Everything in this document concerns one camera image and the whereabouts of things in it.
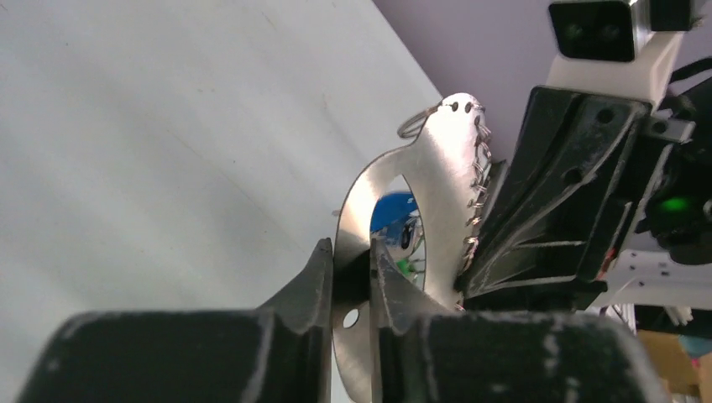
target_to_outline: white wall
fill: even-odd
[[[371,2],[0,3],[0,401],[75,312],[261,303],[439,98]]]

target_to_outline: wire coil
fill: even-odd
[[[482,105],[475,105],[480,111],[484,112],[484,107]],[[487,175],[487,169],[490,167],[492,161],[492,153],[490,152],[490,139],[492,137],[492,132],[481,122],[481,115],[478,115],[474,120],[474,125],[477,128],[477,139],[475,140],[475,151],[474,160],[472,163],[472,168],[474,170],[474,178],[470,182],[470,187],[472,188],[475,196],[469,200],[468,208],[473,210],[473,215],[465,223],[468,227],[473,227],[473,233],[482,223],[482,214],[484,212],[484,204],[487,202],[487,186],[490,183],[490,177]],[[465,253],[463,256],[464,264],[460,270],[460,274],[464,272],[472,263],[474,257],[474,252],[479,246],[479,237],[473,235],[467,237],[464,240],[466,245]]]

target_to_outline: metal hole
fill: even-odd
[[[349,329],[359,321],[359,310],[352,309],[343,317],[343,328]]]

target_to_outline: green led light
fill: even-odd
[[[660,204],[660,208],[666,212],[684,212],[690,207],[690,201],[684,197],[673,197]]]

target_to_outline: black cable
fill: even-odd
[[[690,63],[689,65],[680,67],[670,75],[670,84],[682,80],[687,80],[699,73],[704,73],[707,70],[712,70],[712,57],[705,57]]]

